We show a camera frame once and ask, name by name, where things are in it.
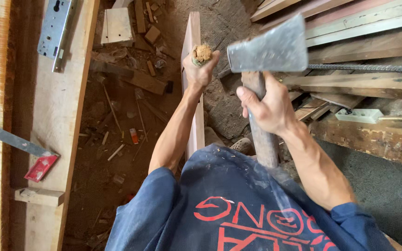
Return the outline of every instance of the axe handle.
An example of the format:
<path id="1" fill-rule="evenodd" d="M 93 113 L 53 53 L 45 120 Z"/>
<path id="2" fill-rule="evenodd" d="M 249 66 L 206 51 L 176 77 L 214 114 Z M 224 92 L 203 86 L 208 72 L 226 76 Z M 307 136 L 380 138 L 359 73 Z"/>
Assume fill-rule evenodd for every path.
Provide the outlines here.
<path id="1" fill-rule="evenodd" d="M 259 100 L 263 99 L 266 94 L 266 85 L 262 72 L 242 72 L 241 81 L 243 82 L 244 87 L 257 94 Z M 274 172 L 276 171 L 278 165 L 278 138 L 275 134 L 271 134 L 261 129 L 255 121 L 255 117 L 252 112 L 249 109 L 248 112 L 257 160 L 272 176 L 274 176 Z"/>

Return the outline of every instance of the axe head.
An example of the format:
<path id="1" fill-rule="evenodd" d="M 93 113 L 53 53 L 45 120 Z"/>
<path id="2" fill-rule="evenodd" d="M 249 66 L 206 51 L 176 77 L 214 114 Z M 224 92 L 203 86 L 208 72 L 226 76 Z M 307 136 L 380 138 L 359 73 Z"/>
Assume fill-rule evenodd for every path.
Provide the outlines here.
<path id="1" fill-rule="evenodd" d="M 252 39 L 227 47 L 232 72 L 304 71 L 308 67 L 305 22 L 300 14 Z"/>

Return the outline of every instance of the fingernail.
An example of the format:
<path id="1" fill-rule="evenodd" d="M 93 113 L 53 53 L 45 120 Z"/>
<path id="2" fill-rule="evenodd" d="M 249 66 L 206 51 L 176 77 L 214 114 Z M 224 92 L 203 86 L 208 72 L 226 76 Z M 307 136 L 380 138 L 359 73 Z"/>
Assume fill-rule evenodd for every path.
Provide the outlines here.
<path id="1" fill-rule="evenodd" d="M 243 94 L 244 94 L 244 90 L 243 90 L 243 87 L 238 87 L 237 88 L 237 96 L 240 98 L 241 96 L 243 96 Z"/>

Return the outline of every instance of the hand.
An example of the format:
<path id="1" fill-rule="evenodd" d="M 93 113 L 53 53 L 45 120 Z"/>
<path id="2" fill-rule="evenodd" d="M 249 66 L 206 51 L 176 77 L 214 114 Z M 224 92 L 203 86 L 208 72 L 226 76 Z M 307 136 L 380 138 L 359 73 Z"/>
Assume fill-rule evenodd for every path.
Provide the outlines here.
<path id="1" fill-rule="evenodd" d="M 189 86 L 199 87 L 204 89 L 212 80 L 212 71 L 220 60 L 220 51 L 216 50 L 212 53 L 212 58 L 205 65 L 199 67 L 193 64 L 192 53 L 182 61 Z"/>
<path id="2" fill-rule="evenodd" d="M 288 89 L 268 71 L 263 72 L 263 75 L 266 95 L 261 101 L 248 88 L 241 86 L 237 88 L 237 96 L 243 106 L 243 117 L 248 117 L 249 108 L 263 130 L 283 136 L 287 129 L 297 122 Z"/>

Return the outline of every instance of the concrete floor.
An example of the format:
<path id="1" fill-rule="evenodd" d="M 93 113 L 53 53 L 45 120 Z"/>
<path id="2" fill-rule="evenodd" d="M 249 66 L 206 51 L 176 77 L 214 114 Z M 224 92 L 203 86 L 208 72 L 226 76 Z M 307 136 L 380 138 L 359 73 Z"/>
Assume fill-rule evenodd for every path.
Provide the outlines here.
<path id="1" fill-rule="evenodd" d="M 318 140 L 382 231 L 402 244 L 402 164 Z"/>

